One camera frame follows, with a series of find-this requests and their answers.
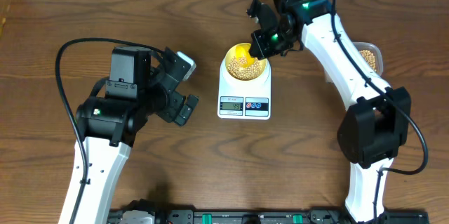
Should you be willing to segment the yellow measuring scoop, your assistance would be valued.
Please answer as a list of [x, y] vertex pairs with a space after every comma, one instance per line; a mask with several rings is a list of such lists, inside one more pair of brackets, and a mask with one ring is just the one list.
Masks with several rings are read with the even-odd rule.
[[235, 48], [235, 58], [239, 65], [243, 68], [250, 67], [254, 64], [255, 59], [249, 54], [250, 44], [239, 44]]

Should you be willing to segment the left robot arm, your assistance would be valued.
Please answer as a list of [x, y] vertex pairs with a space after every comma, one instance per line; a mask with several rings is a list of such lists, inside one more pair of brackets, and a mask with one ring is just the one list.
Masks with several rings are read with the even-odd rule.
[[138, 131], [155, 114], [184, 126], [199, 99], [176, 88], [195, 62], [178, 51], [117, 46], [108, 77], [99, 80], [73, 114], [74, 166], [60, 223], [106, 223], [121, 171]]

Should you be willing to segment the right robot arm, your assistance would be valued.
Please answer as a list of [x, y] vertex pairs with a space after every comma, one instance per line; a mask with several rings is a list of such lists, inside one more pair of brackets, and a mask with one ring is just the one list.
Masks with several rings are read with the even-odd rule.
[[407, 140], [410, 94], [392, 88], [364, 60], [336, 13], [336, 0], [273, 0], [274, 8], [253, 0], [247, 14], [260, 28], [252, 33], [249, 54], [284, 56], [299, 43], [321, 63], [334, 83], [346, 114], [337, 141], [350, 163], [344, 206], [353, 223], [384, 219], [386, 175]]

